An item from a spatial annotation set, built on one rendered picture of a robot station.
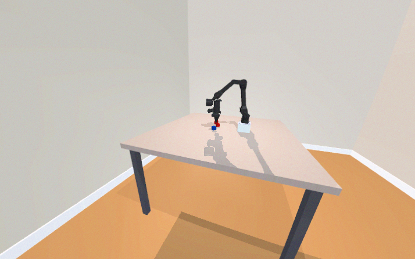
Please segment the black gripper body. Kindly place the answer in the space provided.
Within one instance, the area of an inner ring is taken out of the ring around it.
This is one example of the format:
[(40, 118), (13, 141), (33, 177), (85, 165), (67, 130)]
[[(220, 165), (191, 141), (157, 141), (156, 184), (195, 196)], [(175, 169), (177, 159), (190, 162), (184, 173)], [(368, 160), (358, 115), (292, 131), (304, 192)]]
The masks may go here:
[(218, 117), (219, 113), (221, 114), (220, 106), (214, 106), (214, 113), (212, 114), (212, 117)]

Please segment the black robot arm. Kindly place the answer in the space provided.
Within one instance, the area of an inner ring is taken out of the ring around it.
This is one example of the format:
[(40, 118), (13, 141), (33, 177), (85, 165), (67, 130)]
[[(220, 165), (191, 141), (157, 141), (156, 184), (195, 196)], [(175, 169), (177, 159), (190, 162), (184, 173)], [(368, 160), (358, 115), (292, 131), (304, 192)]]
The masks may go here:
[[(250, 114), (248, 113), (248, 109), (246, 106), (246, 87), (247, 87), (247, 80), (231, 80), (225, 87), (223, 87), (221, 90), (217, 91), (214, 94), (214, 97), (212, 99), (206, 99), (206, 106), (212, 106), (214, 101), (214, 106), (220, 106), (220, 102), (222, 102), (221, 95), (228, 90), (232, 85), (239, 84), (241, 89), (241, 103), (242, 106), (240, 107), (240, 112), (243, 115), (241, 118), (241, 123), (248, 124), (249, 123), (249, 117)], [(216, 99), (216, 100), (215, 100)]]

